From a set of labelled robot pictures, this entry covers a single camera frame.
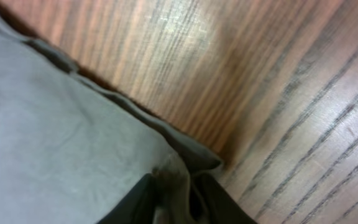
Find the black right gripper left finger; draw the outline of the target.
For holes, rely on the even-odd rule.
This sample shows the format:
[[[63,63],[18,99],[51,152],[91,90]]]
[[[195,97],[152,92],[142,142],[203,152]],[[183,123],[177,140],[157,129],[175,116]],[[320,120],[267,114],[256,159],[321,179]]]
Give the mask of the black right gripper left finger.
[[[157,203],[156,180],[145,174],[98,224],[153,224]]]

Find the grey shorts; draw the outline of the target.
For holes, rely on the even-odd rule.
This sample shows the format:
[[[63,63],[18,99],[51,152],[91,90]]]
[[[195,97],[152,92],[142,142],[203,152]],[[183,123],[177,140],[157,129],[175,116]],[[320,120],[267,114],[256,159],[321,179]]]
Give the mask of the grey shorts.
[[[97,223],[143,177],[153,223],[211,223],[191,176],[207,147],[82,76],[0,16],[0,223]]]

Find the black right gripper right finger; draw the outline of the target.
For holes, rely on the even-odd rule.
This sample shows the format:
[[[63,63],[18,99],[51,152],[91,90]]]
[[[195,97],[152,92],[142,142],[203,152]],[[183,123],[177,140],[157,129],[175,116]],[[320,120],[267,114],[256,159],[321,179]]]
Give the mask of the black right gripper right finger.
[[[257,224],[238,206],[212,175],[197,175],[194,178],[194,184],[210,223]]]

